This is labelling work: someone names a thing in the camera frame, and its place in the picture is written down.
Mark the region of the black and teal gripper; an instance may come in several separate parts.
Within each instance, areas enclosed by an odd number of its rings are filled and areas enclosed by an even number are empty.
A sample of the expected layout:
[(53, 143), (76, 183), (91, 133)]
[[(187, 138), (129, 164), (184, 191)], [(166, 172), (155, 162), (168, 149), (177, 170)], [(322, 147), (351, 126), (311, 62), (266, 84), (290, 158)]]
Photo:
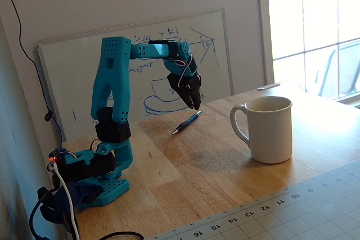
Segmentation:
[(169, 83), (179, 89), (179, 96), (190, 108), (198, 110), (201, 105), (201, 75), (198, 72), (193, 54), (188, 53), (187, 60), (181, 59), (178, 55), (175, 58), (165, 58), (164, 65), (170, 72)]

